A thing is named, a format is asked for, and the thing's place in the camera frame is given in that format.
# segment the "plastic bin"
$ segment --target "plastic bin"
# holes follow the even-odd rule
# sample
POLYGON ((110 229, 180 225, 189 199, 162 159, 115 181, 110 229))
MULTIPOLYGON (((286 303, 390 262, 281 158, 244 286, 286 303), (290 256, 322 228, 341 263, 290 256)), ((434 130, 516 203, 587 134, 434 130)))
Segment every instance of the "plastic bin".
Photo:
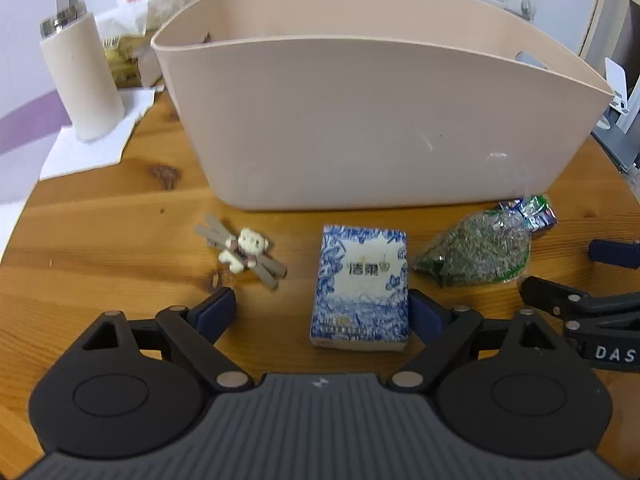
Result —
POLYGON ((152 45, 211 187, 250 210, 539 194, 612 98, 475 0, 199 0, 152 45))

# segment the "small blue box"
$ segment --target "small blue box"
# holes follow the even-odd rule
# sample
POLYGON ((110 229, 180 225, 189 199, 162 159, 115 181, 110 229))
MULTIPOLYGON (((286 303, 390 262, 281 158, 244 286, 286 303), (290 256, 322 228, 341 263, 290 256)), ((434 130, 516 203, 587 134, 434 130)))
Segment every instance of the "small blue box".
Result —
POLYGON ((326 225, 310 329, 315 346, 401 351, 409 339, 406 234, 326 225))

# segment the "white tumbler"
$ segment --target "white tumbler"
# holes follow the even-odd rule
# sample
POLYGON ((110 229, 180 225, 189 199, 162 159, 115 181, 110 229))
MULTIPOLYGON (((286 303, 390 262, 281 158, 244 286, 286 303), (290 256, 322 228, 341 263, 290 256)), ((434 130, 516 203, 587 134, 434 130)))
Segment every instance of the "white tumbler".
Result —
POLYGON ((124 106, 93 13, 84 4, 71 6, 42 22, 40 33, 42 54, 78 140, 108 134, 124 117, 124 106))

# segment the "plastic bag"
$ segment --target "plastic bag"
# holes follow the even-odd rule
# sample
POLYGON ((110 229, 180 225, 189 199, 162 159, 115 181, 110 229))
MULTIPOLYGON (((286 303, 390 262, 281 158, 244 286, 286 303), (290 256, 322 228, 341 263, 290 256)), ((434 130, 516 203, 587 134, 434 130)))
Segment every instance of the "plastic bag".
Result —
POLYGON ((531 235, 523 216, 510 210, 471 214, 437 236, 414 263, 440 286, 514 280, 529 261, 531 235))

